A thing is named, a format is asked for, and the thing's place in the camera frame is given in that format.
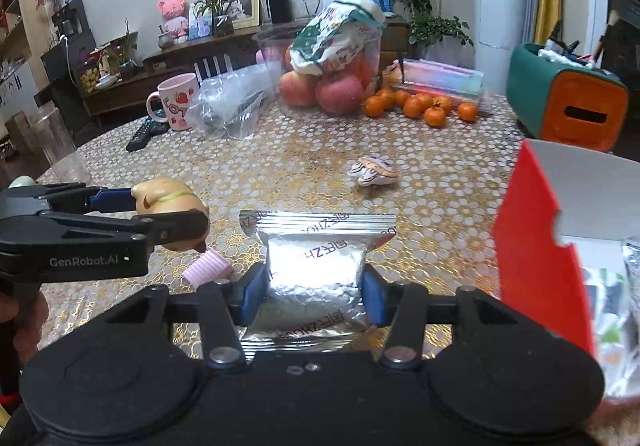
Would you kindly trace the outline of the person left hand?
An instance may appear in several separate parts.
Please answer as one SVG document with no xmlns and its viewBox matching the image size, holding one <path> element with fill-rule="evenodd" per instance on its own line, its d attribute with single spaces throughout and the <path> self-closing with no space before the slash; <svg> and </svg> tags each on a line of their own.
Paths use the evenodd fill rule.
<svg viewBox="0 0 640 446">
<path fill-rule="evenodd" d="M 37 352 L 49 315 L 40 284 L 1 281 L 1 405 L 12 412 L 20 403 L 18 378 Z"/>
</svg>

